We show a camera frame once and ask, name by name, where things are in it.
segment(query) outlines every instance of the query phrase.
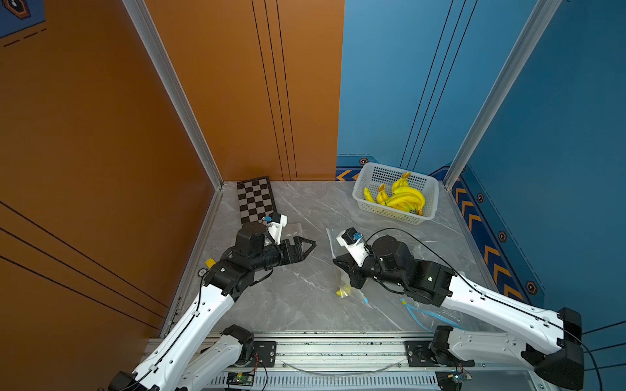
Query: yellow banana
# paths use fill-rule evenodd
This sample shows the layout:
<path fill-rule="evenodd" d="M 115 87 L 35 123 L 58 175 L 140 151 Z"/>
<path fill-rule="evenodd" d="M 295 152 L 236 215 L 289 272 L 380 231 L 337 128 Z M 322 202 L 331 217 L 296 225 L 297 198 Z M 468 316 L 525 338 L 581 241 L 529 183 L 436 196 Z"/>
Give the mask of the yellow banana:
<path fill-rule="evenodd" d="M 395 181 L 393 183 L 393 185 L 391 186 L 391 192 L 393 193 L 395 189 L 398 188 L 398 186 L 400 186 L 400 182 L 402 182 L 402 178 L 398 179 L 397 181 Z"/>
<path fill-rule="evenodd" d="M 398 195 L 394 195 L 393 197 L 389 197 L 387 200 L 384 201 L 383 205 L 386 206 L 394 206 L 397 205 L 401 202 L 413 202 L 413 203 L 419 203 L 421 202 L 420 199 L 414 195 L 414 194 L 410 194 L 410 193 L 401 193 Z"/>
<path fill-rule="evenodd" d="M 374 198 L 372 197 L 372 193 L 369 192 L 368 188 L 363 189 L 363 194 L 365 195 L 365 199 L 369 202 L 374 202 Z"/>
<path fill-rule="evenodd" d="M 386 185 L 384 183 L 378 187 L 378 195 L 376 197 L 376 202 L 378 202 L 381 205 L 389 198 L 389 196 L 385 192 L 385 188 L 386 188 Z"/>
<path fill-rule="evenodd" d="M 403 203 L 403 202 L 400 202 L 399 204 L 393 205 L 392 208 L 397 209 L 397 210 L 401 210 L 401 211 L 406 212 L 406 213 L 410 213 L 411 212 L 411 209 L 408 206 L 406 206 L 406 204 Z"/>
<path fill-rule="evenodd" d="M 403 193 L 405 193 L 405 194 L 406 193 L 407 194 L 413 194 L 413 195 L 417 196 L 420 199 L 420 201 L 421 201 L 421 204 L 422 204 L 421 207 L 422 208 L 424 207 L 424 205 L 426 205 L 426 199 L 424 198 L 424 195 L 422 194 L 421 191 L 419 191 L 417 189 L 414 189 L 414 188 L 409 187 L 409 186 L 400 186 L 400 187 L 396 188 L 393 191 L 394 195 L 396 195 L 396 194 L 403 194 Z"/>

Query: marble floor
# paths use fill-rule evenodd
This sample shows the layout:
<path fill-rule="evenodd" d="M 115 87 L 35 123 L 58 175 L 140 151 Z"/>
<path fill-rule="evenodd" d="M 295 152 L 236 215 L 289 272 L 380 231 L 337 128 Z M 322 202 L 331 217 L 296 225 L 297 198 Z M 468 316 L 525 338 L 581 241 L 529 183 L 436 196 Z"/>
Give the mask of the marble floor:
<path fill-rule="evenodd" d="M 366 237 L 386 227 L 402 228 L 427 243 L 452 266 L 475 282 L 485 285 L 486 268 L 477 263 L 459 225 L 456 206 L 447 198 L 443 187 L 439 192 L 436 216 L 418 226 L 375 215 L 358 208 L 352 199 L 354 182 L 272 182 L 277 211 L 287 215 L 285 234 L 301 230 L 301 236 L 315 240 L 317 248 L 303 262 L 278 267 L 266 281 L 246 289 L 214 332 L 221 332 L 231 324 L 251 332 L 278 331 L 423 331 L 401 302 L 404 296 L 385 291 L 377 283 L 366 282 L 361 291 L 346 297 L 337 295 L 347 282 L 347 275 L 332 263 L 329 235 L 355 227 Z M 198 290 L 197 270 L 209 258 L 218 259 L 235 242 L 239 228 L 239 204 L 234 182 L 225 183 L 209 239 L 196 265 L 193 281 L 185 295 L 187 308 Z M 393 235 L 408 244 L 417 259 L 438 259 L 409 236 L 388 230 L 382 235 Z M 469 315 L 418 304 L 411 305 L 442 314 L 464 328 L 473 331 L 493 331 L 494 328 Z M 428 315 L 414 312 L 418 320 L 434 330 L 443 324 Z"/>

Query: white plastic basket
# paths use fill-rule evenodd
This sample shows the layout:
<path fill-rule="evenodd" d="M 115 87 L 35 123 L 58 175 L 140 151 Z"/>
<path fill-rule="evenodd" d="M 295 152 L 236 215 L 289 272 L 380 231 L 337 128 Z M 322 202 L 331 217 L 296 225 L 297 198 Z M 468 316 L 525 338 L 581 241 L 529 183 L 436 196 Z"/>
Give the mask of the white plastic basket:
<path fill-rule="evenodd" d="M 421 224 L 426 220 L 432 220 L 437 211 L 437 203 L 439 200 L 439 182 L 432 176 L 411 172 L 411 176 L 407 179 L 409 186 L 421 191 L 426 199 L 426 205 L 423 208 L 423 216 L 403 212 L 389 206 L 379 205 L 365 200 L 363 189 L 369 188 L 372 197 L 376 199 L 378 187 L 383 183 L 387 185 L 386 193 L 391 197 L 391 187 L 393 183 L 400 179 L 402 174 L 407 172 L 408 170 L 402 170 L 401 168 L 380 165 L 378 163 L 366 163 L 354 184 L 352 197 L 357 201 L 360 209 L 376 213 L 377 215 L 395 218 L 396 220 L 414 225 Z"/>

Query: small banana piece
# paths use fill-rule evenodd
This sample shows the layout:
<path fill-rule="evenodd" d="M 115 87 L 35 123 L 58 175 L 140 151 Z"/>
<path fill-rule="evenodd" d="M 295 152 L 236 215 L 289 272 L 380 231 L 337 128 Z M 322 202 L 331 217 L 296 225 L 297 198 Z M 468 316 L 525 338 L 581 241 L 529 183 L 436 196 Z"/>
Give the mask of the small banana piece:
<path fill-rule="evenodd" d="M 369 202 L 374 202 L 374 198 L 372 197 L 372 193 L 369 192 L 368 188 L 363 189 L 363 194 L 365 195 L 365 199 Z"/>
<path fill-rule="evenodd" d="M 421 203 L 420 209 L 423 208 L 424 205 L 426 205 L 426 199 L 424 198 L 424 195 L 422 194 L 422 192 L 412 187 L 409 187 L 409 186 L 397 187 L 393 191 L 393 195 L 398 195 L 398 194 L 413 194 L 417 196 L 420 199 L 420 203 Z"/>
<path fill-rule="evenodd" d="M 402 182 L 402 178 L 398 179 L 397 181 L 393 183 L 393 185 L 391 186 L 391 193 L 393 193 L 398 188 L 398 186 L 400 186 L 401 182 Z"/>

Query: mounting plate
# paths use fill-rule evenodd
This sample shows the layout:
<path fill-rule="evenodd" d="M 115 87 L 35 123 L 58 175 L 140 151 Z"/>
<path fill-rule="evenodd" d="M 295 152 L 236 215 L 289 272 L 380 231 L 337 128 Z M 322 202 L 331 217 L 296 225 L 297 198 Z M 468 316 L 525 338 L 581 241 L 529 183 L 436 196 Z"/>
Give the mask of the mounting plate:
<path fill-rule="evenodd" d="M 420 348 L 428 349 L 430 341 L 405 341 L 404 351 L 406 359 L 409 361 L 409 367 L 436 367 L 428 357 L 424 357 L 418 353 Z"/>

